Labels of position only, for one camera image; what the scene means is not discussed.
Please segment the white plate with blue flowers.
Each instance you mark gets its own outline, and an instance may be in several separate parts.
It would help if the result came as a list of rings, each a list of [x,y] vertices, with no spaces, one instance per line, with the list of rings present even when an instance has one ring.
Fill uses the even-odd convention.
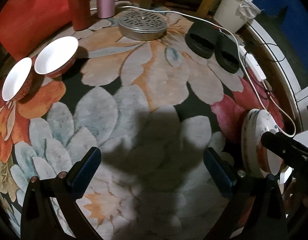
[[[264,178],[268,174],[278,174],[282,159],[261,144],[264,133],[278,131],[274,118],[263,109],[251,109],[245,117],[241,132],[242,160],[252,176]]]

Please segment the white power strip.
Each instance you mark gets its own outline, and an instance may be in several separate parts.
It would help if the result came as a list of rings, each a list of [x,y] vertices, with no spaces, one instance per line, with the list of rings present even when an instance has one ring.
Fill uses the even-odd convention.
[[[257,81],[264,81],[266,79],[266,75],[264,74],[257,60],[254,58],[253,54],[248,53],[242,45],[239,46],[239,54],[242,58],[243,63],[247,68],[252,71]]]

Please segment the red bowl white inside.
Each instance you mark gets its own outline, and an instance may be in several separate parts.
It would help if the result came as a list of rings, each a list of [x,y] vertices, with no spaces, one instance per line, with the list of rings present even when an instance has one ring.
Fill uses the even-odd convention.
[[[48,44],[37,56],[34,70],[49,78],[59,77],[74,64],[79,41],[73,36],[60,37]]]
[[[25,57],[18,61],[5,78],[2,88],[2,99],[18,101],[27,95],[33,81],[33,61]]]

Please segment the white trash bin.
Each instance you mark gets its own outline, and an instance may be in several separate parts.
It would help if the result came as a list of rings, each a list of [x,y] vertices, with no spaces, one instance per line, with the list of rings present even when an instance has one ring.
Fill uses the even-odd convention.
[[[236,33],[260,13],[249,0],[221,0],[213,18],[221,27]]]

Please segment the round perforated metal tin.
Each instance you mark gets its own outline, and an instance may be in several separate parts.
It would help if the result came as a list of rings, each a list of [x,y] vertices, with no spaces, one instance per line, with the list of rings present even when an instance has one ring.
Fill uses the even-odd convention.
[[[147,11],[125,11],[117,21],[119,31],[137,41],[157,40],[166,34],[167,23],[162,16]]]

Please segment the red cylindrical cup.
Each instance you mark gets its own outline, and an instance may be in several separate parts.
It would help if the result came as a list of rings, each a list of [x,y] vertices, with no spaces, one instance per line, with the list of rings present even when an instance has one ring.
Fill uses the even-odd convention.
[[[68,5],[75,31],[85,30],[92,25],[89,0],[68,0]]]

